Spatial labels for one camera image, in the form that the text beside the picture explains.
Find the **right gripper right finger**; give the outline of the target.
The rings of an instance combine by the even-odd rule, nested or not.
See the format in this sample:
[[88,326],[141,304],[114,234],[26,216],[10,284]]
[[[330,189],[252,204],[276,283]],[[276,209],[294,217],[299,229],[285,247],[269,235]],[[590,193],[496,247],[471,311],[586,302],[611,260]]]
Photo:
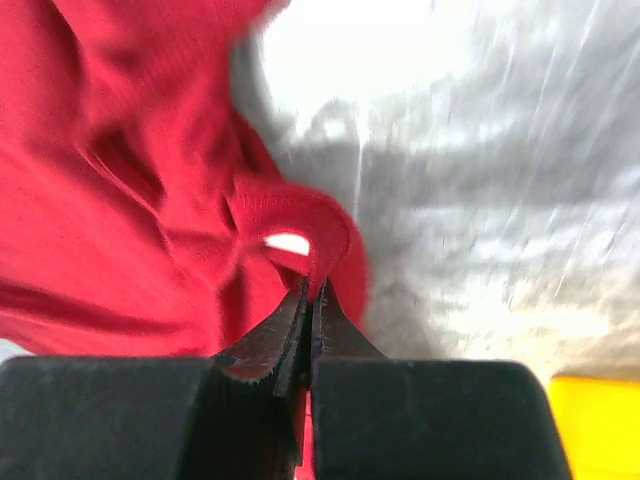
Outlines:
[[567,479],[546,394],[520,363],[398,360],[325,285],[311,333],[319,479]]

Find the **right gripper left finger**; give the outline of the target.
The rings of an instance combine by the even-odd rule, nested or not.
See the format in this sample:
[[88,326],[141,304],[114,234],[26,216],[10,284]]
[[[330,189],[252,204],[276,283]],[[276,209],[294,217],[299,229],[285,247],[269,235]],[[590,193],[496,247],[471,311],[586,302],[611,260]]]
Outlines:
[[5,479],[290,479],[302,460],[305,286],[210,358],[17,357]]

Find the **dark red t-shirt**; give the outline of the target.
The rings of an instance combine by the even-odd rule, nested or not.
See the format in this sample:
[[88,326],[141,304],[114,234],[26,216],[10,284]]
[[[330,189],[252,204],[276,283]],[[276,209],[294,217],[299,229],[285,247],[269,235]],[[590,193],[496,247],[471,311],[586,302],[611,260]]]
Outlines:
[[210,356],[302,279],[362,319],[367,259],[231,98],[280,1],[1,5],[1,335],[40,355]]

